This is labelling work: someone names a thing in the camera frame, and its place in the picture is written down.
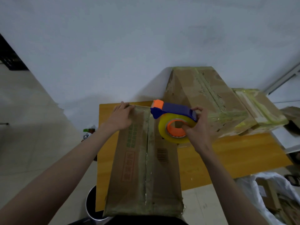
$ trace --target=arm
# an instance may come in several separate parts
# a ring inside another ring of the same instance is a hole
[[[214,153],[210,141],[208,111],[201,107],[193,108],[193,110],[196,109],[201,111],[196,126],[194,128],[183,126],[182,128],[208,170],[228,224],[267,225],[267,221],[238,188]]]
[[[109,137],[131,124],[133,106],[121,103],[85,141],[45,170],[0,210],[0,224],[48,224],[80,182]]]

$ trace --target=white plastic bag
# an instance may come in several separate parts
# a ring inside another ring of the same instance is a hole
[[[237,185],[243,190],[244,194],[249,198],[251,203],[259,210],[259,212],[268,221],[268,223],[274,225],[284,225],[284,223],[277,220],[275,216],[271,212],[269,212],[269,210],[265,207],[263,199],[260,195],[258,184],[255,181],[255,179],[257,178],[271,180],[274,184],[274,188],[278,193],[297,201],[298,204],[300,204],[300,197],[298,196],[290,182],[287,179],[285,179],[285,177],[275,172],[261,172],[244,178],[239,178],[236,181]]]

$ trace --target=person's left hand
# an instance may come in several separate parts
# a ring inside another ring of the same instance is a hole
[[[112,114],[103,124],[113,132],[129,127],[132,120],[128,118],[128,115],[133,108],[133,105],[129,106],[129,102],[122,101],[119,105],[114,107]]]

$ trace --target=floor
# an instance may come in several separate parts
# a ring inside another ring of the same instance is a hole
[[[0,208],[43,170],[80,143],[78,132],[30,72],[0,65]],[[276,170],[288,173],[285,168]],[[96,184],[97,163],[50,224],[66,225],[86,215],[85,198]],[[212,185],[182,192],[184,219],[193,224],[227,224]]]

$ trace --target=wooden table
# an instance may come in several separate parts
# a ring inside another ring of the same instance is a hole
[[[152,101],[132,102],[151,106]],[[99,125],[111,114],[116,103],[100,104]],[[106,142],[98,153],[96,211],[104,209],[118,133]],[[229,136],[213,144],[214,151],[233,178],[291,165],[271,134]],[[178,148],[181,189],[187,190],[211,183],[207,169],[193,147]]]

